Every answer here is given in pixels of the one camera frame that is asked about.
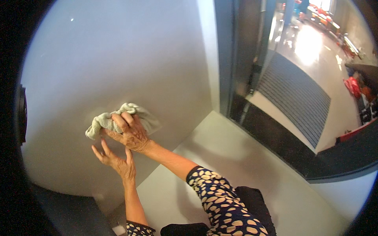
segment shiny floor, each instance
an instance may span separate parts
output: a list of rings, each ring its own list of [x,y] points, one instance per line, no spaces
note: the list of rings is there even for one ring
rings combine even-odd
[[[360,126],[357,104],[346,89],[343,80],[348,78],[343,50],[309,22],[299,22],[294,17],[291,24],[281,27],[283,14],[273,18],[269,49],[289,59],[306,72],[331,97],[331,104],[324,130],[316,148],[313,148],[297,127],[266,97],[258,91],[247,99],[266,112],[297,136],[315,153],[332,147],[336,137],[346,130]]]
[[[212,111],[176,149],[231,184],[258,188],[280,236],[336,236],[348,224],[310,185],[272,152],[224,116]],[[137,188],[149,225],[204,222],[196,193],[160,165]],[[111,221],[125,220],[121,205]]]

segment wrinkled hand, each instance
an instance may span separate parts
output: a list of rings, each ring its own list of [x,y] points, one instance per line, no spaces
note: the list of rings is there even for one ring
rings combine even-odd
[[[100,153],[97,148],[92,145],[92,150],[97,158],[105,165],[111,166],[121,177],[125,183],[135,182],[136,168],[134,164],[133,154],[131,150],[126,148],[126,160],[119,158],[108,147],[104,139],[101,139],[101,146],[104,153]]]
[[[119,134],[108,129],[102,129],[103,132],[114,140],[119,141],[127,148],[139,153],[144,153],[150,139],[148,138],[147,132],[144,130],[138,115],[135,114],[132,116],[127,112],[123,112],[121,115],[114,113],[112,114],[112,119],[123,133]]]

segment window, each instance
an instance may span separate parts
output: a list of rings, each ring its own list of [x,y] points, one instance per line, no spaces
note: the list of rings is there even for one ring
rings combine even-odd
[[[324,11],[329,11],[331,6],[331,0],[310,0],[310,3],[322,8]]]

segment navy shirt with beige spots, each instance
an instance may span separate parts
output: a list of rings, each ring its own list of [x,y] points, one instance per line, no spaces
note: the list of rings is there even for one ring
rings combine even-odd
[[[197,166],[189,172],[186,182],[197,192],[203,209],[208,214],[210,220],[208,236],[268,235],[264,226],[248,212],[244,203],[236,195],[235,189],[223,176]],[[140,230],[135,230],[136,225],[139,229],[143,228],[145,234]],[[127,230],[128,235],[138,236],[149,236],[155,232],[150,227],[134,223],[128,223]]]

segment gray cloth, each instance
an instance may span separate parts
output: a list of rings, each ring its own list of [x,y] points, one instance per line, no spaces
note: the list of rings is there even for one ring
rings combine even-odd
[[[105,112],[99,116],[96,116],[92,121],[92,125],[85,132],[85,136],[92,140],[96,140],[100,137],[101,127],[113,130],[121,134],[122,130],[117,126],[117,124],[112,120],[111,117],[113,113],[121,114],[125,111],[129,114],[138,114],[139,119],[148,135],[161,128],[160,122],[146,109],[134,103],[125,103],[117,111],[113,111],[111,113]]]

